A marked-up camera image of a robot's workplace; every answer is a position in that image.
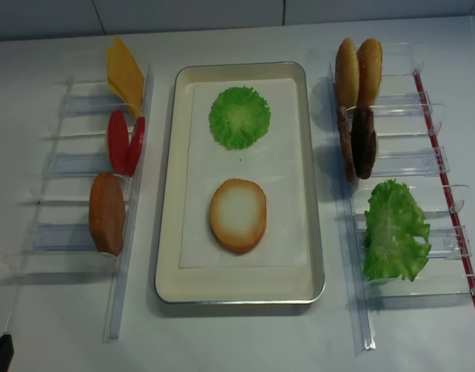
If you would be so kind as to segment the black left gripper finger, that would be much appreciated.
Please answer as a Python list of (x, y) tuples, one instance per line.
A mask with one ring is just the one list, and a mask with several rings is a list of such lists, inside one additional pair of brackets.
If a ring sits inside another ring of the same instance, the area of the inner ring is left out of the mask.
[(12, 335), (4, 333), (0, 337), (0, 372), (7, 372), (9, 370), (13, 356), (14, 346)]

